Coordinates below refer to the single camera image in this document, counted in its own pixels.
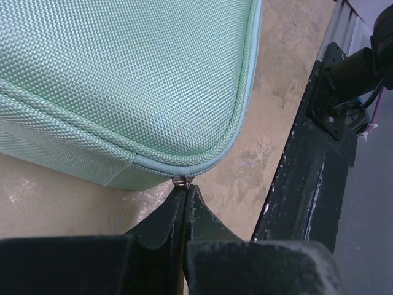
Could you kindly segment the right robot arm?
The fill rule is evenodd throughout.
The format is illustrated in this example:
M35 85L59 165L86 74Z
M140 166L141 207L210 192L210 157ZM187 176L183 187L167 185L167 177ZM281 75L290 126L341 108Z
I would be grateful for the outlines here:
M371 46L364 47L327 71L335 112L366 109L383 88L392 89L392 6L375 20Z

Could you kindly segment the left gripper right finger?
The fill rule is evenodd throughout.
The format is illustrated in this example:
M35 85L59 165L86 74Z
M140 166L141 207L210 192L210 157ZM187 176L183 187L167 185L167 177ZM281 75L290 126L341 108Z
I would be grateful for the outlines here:
M343 294L328 249L302 240L245 241L187 190L183 270L189 294Z

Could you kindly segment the mint green medicine case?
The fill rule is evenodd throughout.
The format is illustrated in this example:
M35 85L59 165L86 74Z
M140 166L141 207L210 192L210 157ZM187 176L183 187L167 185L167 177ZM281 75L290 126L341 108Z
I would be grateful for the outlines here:
M233 147L261 1L2 1L1 152L143 191Z

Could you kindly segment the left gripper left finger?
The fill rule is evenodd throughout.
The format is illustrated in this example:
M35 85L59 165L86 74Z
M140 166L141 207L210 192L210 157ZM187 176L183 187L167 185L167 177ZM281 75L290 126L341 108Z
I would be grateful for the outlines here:
M122 235L1 240L2 294L182 294L187 191Z

